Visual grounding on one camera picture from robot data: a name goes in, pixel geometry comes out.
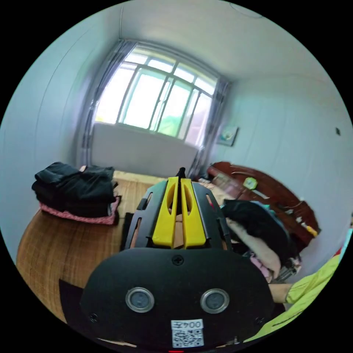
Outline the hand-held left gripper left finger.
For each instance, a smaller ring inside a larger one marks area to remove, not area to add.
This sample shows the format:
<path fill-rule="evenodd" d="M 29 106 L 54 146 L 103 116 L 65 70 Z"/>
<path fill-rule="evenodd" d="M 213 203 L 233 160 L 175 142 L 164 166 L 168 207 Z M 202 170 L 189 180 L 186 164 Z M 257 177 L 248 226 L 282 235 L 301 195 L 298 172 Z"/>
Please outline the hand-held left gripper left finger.
<path fill-rule="evenodd" d="M 178 209 L 179 178 L 168 178 L 162 198 L 152 242 L 155 246 L 173 246 Z"/>

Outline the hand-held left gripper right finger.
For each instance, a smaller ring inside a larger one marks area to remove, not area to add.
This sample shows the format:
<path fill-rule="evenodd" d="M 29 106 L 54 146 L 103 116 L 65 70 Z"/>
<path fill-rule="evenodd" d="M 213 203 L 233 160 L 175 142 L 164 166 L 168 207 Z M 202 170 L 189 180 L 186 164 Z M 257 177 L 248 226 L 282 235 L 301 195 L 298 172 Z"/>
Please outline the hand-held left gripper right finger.
<path fill-rule="evenodd" d="M 203 247 L 206 236 L 190 179 L 180 180 L 184 248 Z"/>

